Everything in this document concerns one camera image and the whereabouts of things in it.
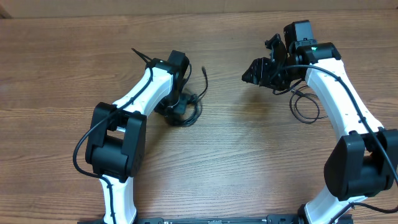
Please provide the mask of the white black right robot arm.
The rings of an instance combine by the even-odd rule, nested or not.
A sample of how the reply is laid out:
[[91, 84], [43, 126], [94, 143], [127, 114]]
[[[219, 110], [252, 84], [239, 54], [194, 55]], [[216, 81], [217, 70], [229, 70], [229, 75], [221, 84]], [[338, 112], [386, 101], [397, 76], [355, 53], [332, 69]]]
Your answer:
[[269, 223], [351, 223], [348, 210], [397, 183], [397, 131], [386, 129], [367, 109], [351, 84], [332, 43], [310, 35], [273, 36], [269, 57], [253, 60], [244, 82], [292, 91], [300, 82], [311, 88], [326, 111], [337, 144], [325, 163], [325, 186], [295, 215], [268, 217]]

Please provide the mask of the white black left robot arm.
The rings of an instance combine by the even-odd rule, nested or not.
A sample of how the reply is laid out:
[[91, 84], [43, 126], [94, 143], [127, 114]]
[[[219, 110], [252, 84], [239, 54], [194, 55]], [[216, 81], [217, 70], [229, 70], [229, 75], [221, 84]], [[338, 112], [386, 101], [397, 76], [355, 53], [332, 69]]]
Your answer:
[[98, 179], [105, 213], [97, 223], [134, 223], [133, 178], [144, 158], [148, 116], [155, 111], [171, 126], [191, 126], [200, 115], [198, 97], [183, 92], [192, 66], [172, 51], [167, 60], [136, 53], [146, 64], [141, 80], [119, 100], [98, 103], [90, 129], [75, 146], [75, 169]]

